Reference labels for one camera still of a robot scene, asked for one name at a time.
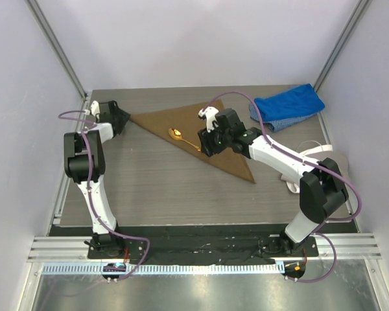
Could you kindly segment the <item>brown cloth napkin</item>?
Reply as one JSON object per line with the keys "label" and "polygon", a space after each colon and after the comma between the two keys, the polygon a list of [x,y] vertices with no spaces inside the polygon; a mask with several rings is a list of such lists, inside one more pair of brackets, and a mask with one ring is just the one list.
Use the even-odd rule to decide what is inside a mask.
{"label": "brown cloth napkin", "polygon": [[220,154],[208,157],[187,143],[176,141],[169,136],[168,129],[175,128],[182,133],[184,139],[200,146],[198,131],[204,129],[206,125],[198,118],[198,112],[205,105],[205,102],[201,102],[178,108],[136,113],[131,115],[130,120],[142,129],[162,138],[208,165],[254,184],[255,180],[253,174],[245,157],[242,155],[236,154],[228,148]]}

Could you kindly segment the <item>gold spoon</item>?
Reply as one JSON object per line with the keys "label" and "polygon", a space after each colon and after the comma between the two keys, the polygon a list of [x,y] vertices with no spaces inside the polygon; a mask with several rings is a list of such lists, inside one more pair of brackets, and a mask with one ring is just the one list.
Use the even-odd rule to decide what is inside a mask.
{"label": "gold spoon", "polygon": [[199,146],[197,146],[197,145],[195,145],[195,144],[189,142],[188,140],[184,139],[184,138],[182,137],[182,133],[181,133],[179,130],[177,130],[177,129],[175,129],[175,128],[169,128],[169,129],[168,129],[168,133],[169,133],[169,136],[170,136],[172,139],[174,139],[174,140],[176,140],[176,141],[182,141],[182,142],[184,142],[184,143],[187,143],[188,145],[192,146],[193,148],[195,148],[195,149],[198,150],[199,152],[201,151],[201,149],[200,149]]}

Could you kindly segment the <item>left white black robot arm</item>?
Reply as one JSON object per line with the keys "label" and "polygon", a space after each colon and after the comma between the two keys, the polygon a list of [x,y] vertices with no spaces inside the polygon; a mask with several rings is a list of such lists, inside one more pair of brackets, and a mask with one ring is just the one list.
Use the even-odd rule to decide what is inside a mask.
{"label": "left white black robot arm", "polygon": [[126,244],[119,236],[104,187],[106,162],[102,144],[123,132],[130,114],[114,100],[95,100],[82,113],[95,117],[95,121],[85,120],[88,127],[64,135],[64,171],[80,189],[91,216],[92,236],[85,242],[88,256],[116,259],[124,254]]}

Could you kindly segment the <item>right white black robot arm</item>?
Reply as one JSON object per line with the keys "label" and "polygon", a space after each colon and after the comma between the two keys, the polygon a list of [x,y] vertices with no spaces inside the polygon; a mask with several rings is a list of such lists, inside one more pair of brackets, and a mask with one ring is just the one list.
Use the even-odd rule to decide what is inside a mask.
{"label": "right white black robot arm", "polygon": [[198,131],[201,152],[208,157],[230,148],[248,159],[264,163],[288,177],[299,187],[300,210],[279,235],[279,253],[296,255],[308,236],[324,223],[349,194],[337,163],[301,155],[264,135],[246,128],[236,111],[214,107],[201,109],[199,119],[206,127]]}

